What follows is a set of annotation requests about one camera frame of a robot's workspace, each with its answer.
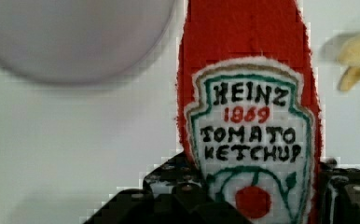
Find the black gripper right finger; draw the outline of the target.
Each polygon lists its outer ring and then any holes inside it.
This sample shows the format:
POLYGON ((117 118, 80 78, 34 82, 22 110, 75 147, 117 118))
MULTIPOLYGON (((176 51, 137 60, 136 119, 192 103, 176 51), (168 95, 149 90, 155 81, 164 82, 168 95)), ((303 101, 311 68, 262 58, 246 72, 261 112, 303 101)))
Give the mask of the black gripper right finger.
POLYGON ((360 224, 360 169, 319 164, 318 224, 360 224))

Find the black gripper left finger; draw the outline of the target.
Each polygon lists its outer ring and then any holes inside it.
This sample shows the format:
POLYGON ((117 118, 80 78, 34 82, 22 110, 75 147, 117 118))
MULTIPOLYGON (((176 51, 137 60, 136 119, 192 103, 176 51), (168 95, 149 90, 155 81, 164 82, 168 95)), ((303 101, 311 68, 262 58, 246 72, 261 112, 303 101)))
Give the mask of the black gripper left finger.
POLYGON ((83 224, 250 224, 232 205, 207 193, 201 173, 180 153, 124 189, 83 224))

